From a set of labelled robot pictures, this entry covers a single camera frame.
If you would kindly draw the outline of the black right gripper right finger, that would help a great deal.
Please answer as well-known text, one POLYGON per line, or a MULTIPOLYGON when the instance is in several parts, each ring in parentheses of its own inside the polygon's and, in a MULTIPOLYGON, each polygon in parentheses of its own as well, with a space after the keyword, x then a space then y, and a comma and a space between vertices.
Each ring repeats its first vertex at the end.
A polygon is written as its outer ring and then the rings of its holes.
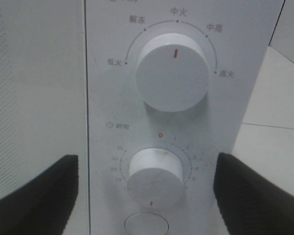
POLYGON ((294 235, 294 196, 235 156, 219 153, 213 189, 231 235, 294 235))

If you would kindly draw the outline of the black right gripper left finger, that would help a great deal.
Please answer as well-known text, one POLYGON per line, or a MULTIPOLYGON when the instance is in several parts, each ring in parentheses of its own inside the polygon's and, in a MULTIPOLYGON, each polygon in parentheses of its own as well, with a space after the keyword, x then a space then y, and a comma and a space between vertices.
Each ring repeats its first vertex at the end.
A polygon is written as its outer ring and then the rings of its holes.
POLYGON ((0 199, 0 235, 61 235, 78 196, 78 156, 65 155, 0 199))

